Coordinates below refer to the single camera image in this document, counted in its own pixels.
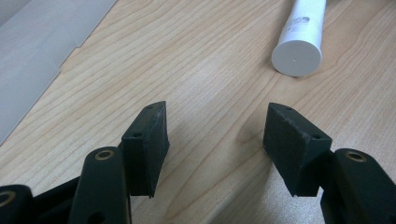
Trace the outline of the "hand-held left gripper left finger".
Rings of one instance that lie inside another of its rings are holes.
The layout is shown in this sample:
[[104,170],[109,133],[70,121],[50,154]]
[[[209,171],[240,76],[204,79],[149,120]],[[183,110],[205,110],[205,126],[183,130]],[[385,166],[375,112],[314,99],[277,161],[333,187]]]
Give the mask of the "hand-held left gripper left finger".
[[131,196],[154,196],[169,146],[166,102],[145,106],[120,143]]

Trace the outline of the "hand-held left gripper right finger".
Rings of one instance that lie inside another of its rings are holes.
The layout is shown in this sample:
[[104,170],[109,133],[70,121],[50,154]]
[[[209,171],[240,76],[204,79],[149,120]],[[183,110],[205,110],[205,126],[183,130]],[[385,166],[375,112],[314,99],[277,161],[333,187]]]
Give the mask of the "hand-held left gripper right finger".
[[315,197],[332,139],[298,111],[270,103],[263,148],[292,196]]

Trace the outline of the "white plastic tube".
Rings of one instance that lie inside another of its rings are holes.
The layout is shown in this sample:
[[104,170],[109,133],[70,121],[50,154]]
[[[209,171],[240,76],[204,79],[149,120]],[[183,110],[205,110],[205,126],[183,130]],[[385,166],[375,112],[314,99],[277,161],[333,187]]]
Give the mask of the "white plastic tube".
[[295,0],[278,43],[273,67],[289,77],[312,74],[321,64],[322,27],[326,0]]

